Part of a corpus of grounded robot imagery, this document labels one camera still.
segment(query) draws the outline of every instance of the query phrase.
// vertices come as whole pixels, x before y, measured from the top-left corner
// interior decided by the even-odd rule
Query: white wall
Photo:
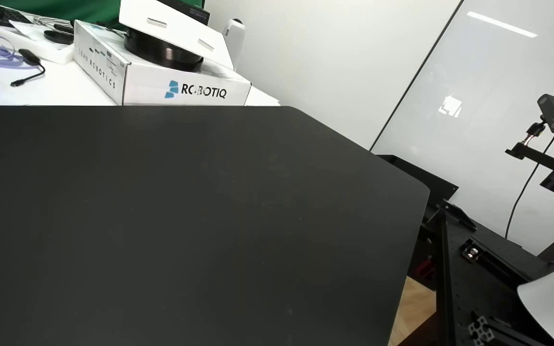
[[[554,94],[554,2],[467,0],[373,152],[398,153],[456,182],[454,202],[504,234],[533,169],[504,150],[538,119],[536,98],[544,92]],[[438,111],[446,96],[461,102],[458,117]],[[542,150],[548,138],[550,130],[533,146]],[[533,253],[554,242],[554,192],[540,186],[546,175],[540,167],[531,180],[509,232]]]
[[[207,0],[246,25],[238,71],[369,148],[458,0]]]

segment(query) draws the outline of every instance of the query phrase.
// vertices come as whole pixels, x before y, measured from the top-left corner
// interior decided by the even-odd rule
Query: wooden floor
[[[411,330],[434,313],[434,292],[423,284],[406,278],[400,305],[394,317],[388,346],[400,344]]]

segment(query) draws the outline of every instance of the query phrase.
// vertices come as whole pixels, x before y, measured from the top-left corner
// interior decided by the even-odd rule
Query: white table
[[[9,86],[9,82],[36,69],[0,69],[0,105],[115,105],[75,61],[42,63],[46,75],[23,86]],[[246,105],[279,105],[279,102],[252,86]]]

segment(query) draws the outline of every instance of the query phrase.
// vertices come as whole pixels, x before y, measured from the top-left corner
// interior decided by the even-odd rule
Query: cardboard box
[[[82,21],[75,21],[75,61],[123,105],[242,105],[252,88],[250,80],[211,59],[196,73],[150,63],[127,52],[119,34]]]

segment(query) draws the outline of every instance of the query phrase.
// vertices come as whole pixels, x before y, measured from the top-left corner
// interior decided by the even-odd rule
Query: white box
[[[150,63],[125,50],[123,38],[104,27],[75,21],[75,61],[117,103],[242,105],[252,82],[206,59],[200,71]]]

